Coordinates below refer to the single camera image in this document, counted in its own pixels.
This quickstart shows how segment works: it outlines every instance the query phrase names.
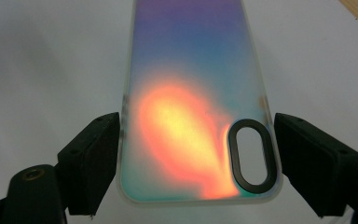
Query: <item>gradient phone case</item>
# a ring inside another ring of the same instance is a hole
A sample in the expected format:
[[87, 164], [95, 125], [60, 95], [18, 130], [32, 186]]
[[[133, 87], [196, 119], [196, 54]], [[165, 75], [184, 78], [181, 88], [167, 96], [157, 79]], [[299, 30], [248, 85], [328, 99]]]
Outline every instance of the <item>gradient phone case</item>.
[[[118, 185], [137, 203], [267, 199], [280, 164], [241, 0], [138, 0]], [[267, 177], [241, 173], [237, 132], [261, 137]]]

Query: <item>phone case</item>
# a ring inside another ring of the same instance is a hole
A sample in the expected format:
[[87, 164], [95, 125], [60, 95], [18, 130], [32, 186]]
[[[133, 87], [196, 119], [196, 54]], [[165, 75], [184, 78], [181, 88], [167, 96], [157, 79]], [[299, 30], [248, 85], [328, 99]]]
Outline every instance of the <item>phone case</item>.
[[[241, 0], [138, 0], [134, 11], [118, 162], [123, 194], [136, 203], [274, 196], [279, 156]], [[240, 152], [252, 150], [238, 147], [242, 128], [261, 137], [267, 177], [259, 185], [241, 173]]]

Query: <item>black oval frame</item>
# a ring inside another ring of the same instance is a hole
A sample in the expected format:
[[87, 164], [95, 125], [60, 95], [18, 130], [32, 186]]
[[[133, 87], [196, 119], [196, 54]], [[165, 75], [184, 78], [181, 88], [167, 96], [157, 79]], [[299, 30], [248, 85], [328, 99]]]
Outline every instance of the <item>black oval frame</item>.
[[[263, 143], [264, 160], [267, 168], [267, 177], [260, 185], [250, 184], [241, 173], [240, 156], [238, 152], [237, 133], [242, 128], [252, 128], [256, 130]], [[263, 124], [254, 119], [241, 119], [234, 123], [228, 132], [228, 143], [231, 155], [232, 173], [237, 183], [246, 191], [251, 193], [264, 193], [270, 190], [277, 180], [277, 165], [274, 151], [272, 149], [271, 136]]]

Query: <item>white surface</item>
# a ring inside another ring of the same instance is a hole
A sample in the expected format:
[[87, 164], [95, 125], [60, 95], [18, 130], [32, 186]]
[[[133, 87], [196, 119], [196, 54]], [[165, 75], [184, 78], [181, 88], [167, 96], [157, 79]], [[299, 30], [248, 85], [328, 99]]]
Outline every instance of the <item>white surface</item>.
[[[244, 0], [271, 114], [358, 150], [358, 21], [338, 0]], [[132, 1], [0, 0], [0, 199], [94, 118], [121, 111]], [[88, 217], [68, 217], [89, 223]], [[260, 205], [141, 209], [115, 184], [93, 223], [329, 223], [290, 186]]]

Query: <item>colorful phone case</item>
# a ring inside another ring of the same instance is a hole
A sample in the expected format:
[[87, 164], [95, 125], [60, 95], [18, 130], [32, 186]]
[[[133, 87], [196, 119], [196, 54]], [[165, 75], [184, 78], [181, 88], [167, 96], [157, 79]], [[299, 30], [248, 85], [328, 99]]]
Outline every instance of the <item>colorful phone case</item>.
[[[137, 203], [267, 199], [281, 171], [241, 0], [138, 0], [118, 185]], [[237, 132], [261, 136], [266, 180], [241, 173]]]

